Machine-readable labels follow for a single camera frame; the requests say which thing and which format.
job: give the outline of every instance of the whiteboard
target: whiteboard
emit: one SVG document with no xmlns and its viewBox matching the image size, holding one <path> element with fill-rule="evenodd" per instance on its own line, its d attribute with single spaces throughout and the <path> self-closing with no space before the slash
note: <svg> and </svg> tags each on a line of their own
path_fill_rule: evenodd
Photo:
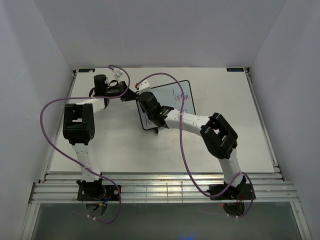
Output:
<svg viewBox="0 0 320 240">
<path fill-rule="evenodd" d="M 196 114 L 212 116 L 220 113 L 238 134 L 237 158 L 242 171 L 273 173 L 272 160 L 259 121 L 255 103 L 244 72 L 227 72 L 226 68 L 167 67 L 126 68 L 131 78 L 130 89 L 149 74 L 162 72 L 178 81 L 188 79 Z M 114 73 L 108 68 L 95 72 L 79 72 L 74 81 L 72 97 L 87 96 L 94 87 L 94 76 L 104 74 L 109 80 Z M 123 75 L 120 80 L 127 80 Z M 148 79 L 150 86 L 171 84 L 168 76 Z M 185 173 L 181 157 L 179 130 L 159 128 L 158 134 L 141 127 L 136 101 L 112 99 L 108 107 L 94 114 L 95 136 L 92 148 L 103 173 Z M 56 145 L 68 155 L 76 153 L 64 138 L 62 130 Z M 190 171 L 221 173 L 219 161 L 212 156 L 202 137 L 183 132 L 183 146 Z M 52 173 L 80 173 L 80 167 L 54 152 L 50 165 Z"/>
<path fill-rule="evenodd" d="M 188 80 L 183 80 L 179 82 L 184 93 L 183 111 L 187 114 L 195 115 L 196 111 L 194 100 L 192 98 L 190 82 Z M 152 93 L 162 106 L 169 106 L 178 110 L 181 109 L 183 96 L 180 87 L 176 82 L 153 87 Z M 157 128 L 158 126 L 155 125 L 151 120 L 149 120 L 147 114 L 142 111 L 140 104 L 138 104 L 137 102 L 136 105 L 138 108 L 142 128 L 144 130 Z"/>
</svg>

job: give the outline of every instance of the purple cable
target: purple cable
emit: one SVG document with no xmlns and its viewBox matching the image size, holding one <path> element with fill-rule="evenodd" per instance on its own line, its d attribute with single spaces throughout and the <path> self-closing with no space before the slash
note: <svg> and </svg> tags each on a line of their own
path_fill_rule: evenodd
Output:
<svg viewBox="0 0 320 240">
<path fill-rule="evenodd" d="M 130 86 L 130 76 L 129 74 L 121 67 L 118 67 L 116 65 L 109 65 L 108 66 L 109 69 L 113 70 L 114 68 L 117 68 L 117 69 L 120 69 L 122 70 L 127 78 L 128 78 L 128 86 L 127 88 L 124 90 L 124 92 L 122 94 L 120 94 L 119 96 L 96 96 L 95 98 L 96 99 L 116 99 L 116 98 L 120 98 L 122 97 L 129 89 L 129 86 Z M 90 168 L 86 167 L 84 164 L 82 164 L 81 162 L 79 162 L 78 160 L 74 159 L 73 157 L 69 156 L 68 154 L 64 153 L 63 151 L 61 151 L 58 147 L 55 146 L 55 144 L 49 139 L 47 133 L 46 133 L 46 130 L 45 130 L 45 127 L 44 127 L 44 112 L 46 110 L 46 108 L 55 103 L 55 102 L 58 102 L 58 101 L 64 101 L 64 100 L 73 100 L 73 99 L 92 99 L 92 97 L 88 97 L 88 96 L 84 96 L 84 97 L 62 97 L 62 98 L 58 98 L 58 99 L 55 99 L 55 100 L 52 100 L 50 102 L 48 102 L 41 110 L 41 113 L 40 113 L 40 125 L 41 125 L 41 130 L 42 130 L 42 133 L 46 139 L 46 141 L 51 145 L 51 147 L 53 147 L 57 152 L 61 153 L 63 156 L 65 156 L 66 158 L 74 161 L 75 163 L 79 164 L 81 167 L 85 168 L 87 171 L 89 171 L 91 174 L 93 175 L 96 175 L 98 176 L 99 178 L 102 178 L 102 179 L 105 179 L 109 182 L 111 182 L 112 184 L 114 184 L 114 186 L 116 187 L 117 191 L 120 193 L 120 189 L 118 187 L 118 185 L 110 178 L 106 177 L 106 176 L 103 176 L 103 175 L 100 175 L 94 171 L 92 171 Z M 119 208 L 118 208 L 118 212 L 116 214 L 116 216 L 111 220 L 111 221 L 104 221 L 102 219 L 98 219 L 98 218 L 95 218 L 96 221 L 99 221 L 101 223 L 104 223 L 104 224 L 112 224 L 119 216 L 119 213 L 120 213 L 120 209 L 121 209 L 121 195 L 119 194 Z"/>
<path fill-rule="evenodd" d="M 200 187 L 199 185 L 196 183 L 195 179 L 192 177 L 192 174 L 189 170 L 189 167 L 188 167 L 188 164 L 187 164 L 187 160 L 186 160 L 186 156 L 185 156 L 185 151 L 184 151 L 184 146 L 183 146 L 183 137 L 182 137 L 182 132 L 183 132 L 183 124 L 182 124 L 182 113 L 183 113 L 183 110 L 184 110 L 184 105 L 185 105 L 185 93 L 184 93 L 184 90 L 180 84 L 180 82 L 172 75 L 168 74 L 168 73 L 165 73 L 165 72 L 156 72 L 156 73 L 153 73 L 153 74 L 150 74 L 148 76 L 146 76 L 144 79 L 142 79 L 140 82 L 138 82 L 137 85 L 139 85 L 140 83 L 142 83 L 144 80 L 150 78 L 150 77 L 153 77 L 153 76 L 156 76 L 156 75 L 165 75 L 165 76 L 168 76 L 170 78 L 172 78 L 179 86 L 180 90 L 181 90 L 181 94 L 182 94 L 182 105 L 181 105 L 181 108 L 180 108 L 180 118 L 179 118 L 179 138 L 180 138 L 180 150 L 181 150 L 181 155 L 182 155 L 182 159 L 183 159 L 183 163 L 184 163 L 184 166 L 185 166 L 185 169 L 186 169 L 186 172 L 188 173 L 192 183 L 194 184 L 194 186 L 199 190 L 200 193 L 202 193 L 204 196 L 210 198 L 210 199 L 215 199 L 217 197 L 220 197 L 222 194 L 224 194 L 228 188 L 231 186 L 231 184 L 236 180 L 236 178 L 240 175 L 240 174 L 243 174 L 246 176 L 246 178 L 249 180 L 249 183 L 251 185 L 251 188 L 252 188 L 252 197 L 251 197 L 251 202 L 250 202 L 250 205 L 248 207 L 248 209 L 240 216 L 238 216 L 238 218 L 241 218 L 241 217 L 244 217 L 245 215 L 248 214 L 248 212 L 250 211 L 252 205 L 253 205 L 253 202 L 254 202 L 254 197 L 255 197 L 255 190 L 254 190 L 254 185 L 252 184 L 251 182 L 251 179 L 249 178 L 249 176 L 245 173 L 245 172 L 238 172 L 236 175 L 234 175 L 234 177 L 231 179 L 231 181 L 229 182 L 229 184 L 221 191 L 219 192 L 218 194 L 216 195 L 210 195 L 206 192 L 204 192 Z"/>
</svg>

